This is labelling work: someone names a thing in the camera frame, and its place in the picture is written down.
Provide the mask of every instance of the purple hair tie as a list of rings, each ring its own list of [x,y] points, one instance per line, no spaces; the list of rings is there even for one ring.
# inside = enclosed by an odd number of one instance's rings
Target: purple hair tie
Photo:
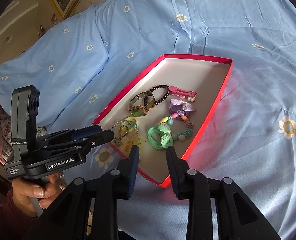
[[[190,104],[180,99],[171,99],[168,111],[170,114],[177,113],[177,111],[184,111],[185,115],[190,117],[190,111],[196,111],[196,109]],[[181,116],[176,117],[175,119],[181,120]]]

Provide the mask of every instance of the black bead bracelet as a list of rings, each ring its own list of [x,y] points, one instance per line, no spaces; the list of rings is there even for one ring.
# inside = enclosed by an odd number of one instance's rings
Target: black bead bracelet
[[[165,101],[165,99],[169,96],[169,93],[170,93],[169,86],[167,86],[167,85],[157,85],[157,86],[151,88],[150,92],[153,92],[154,90],[156,90],[158,88],[165,88],[165,89],[167,89],[167,92],[165,93],[165,95],[162,98],[160,98],[159,100],[154,102],[155,106],[157,106],[158,104],[161,104],[163,101]],[[148,97],[145,97],[144,98],[144,105],[147,105],[147,104],[148,104]]]

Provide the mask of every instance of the green watch face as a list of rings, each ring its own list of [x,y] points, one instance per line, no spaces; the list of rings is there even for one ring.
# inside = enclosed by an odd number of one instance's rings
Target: green watch face
[[[140,117],[140,116],[145,116],[146,115],[145,111],[142,108],[137,108],[137,109],[129,110],[129,113],[133,117]]]

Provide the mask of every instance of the teal bead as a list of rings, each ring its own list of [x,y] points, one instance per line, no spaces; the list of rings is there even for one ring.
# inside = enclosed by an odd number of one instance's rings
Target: teal bead
[[[172,120],[172,119],[168,119],[167,123],[168,123],[170,126],[172,126],[172,125],[174,124],[174,120]]]

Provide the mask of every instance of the handle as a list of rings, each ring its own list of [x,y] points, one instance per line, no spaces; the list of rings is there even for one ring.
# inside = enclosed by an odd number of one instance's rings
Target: handle
[[[27,178],[25,178],[25,179],[32,182],[32,183],[38,184],[42,187],[45,186],[49,182],[48,177],[42,177],[40,179],[27,179]],[[42,213],[44,212],[43,209],[39,205],[40,198],[29,197],[29,199],[30,199],[30,202],[32,203],[32,206],[35,208],[35,211],[37,213],[37,217],[40,217],[42,215]]]

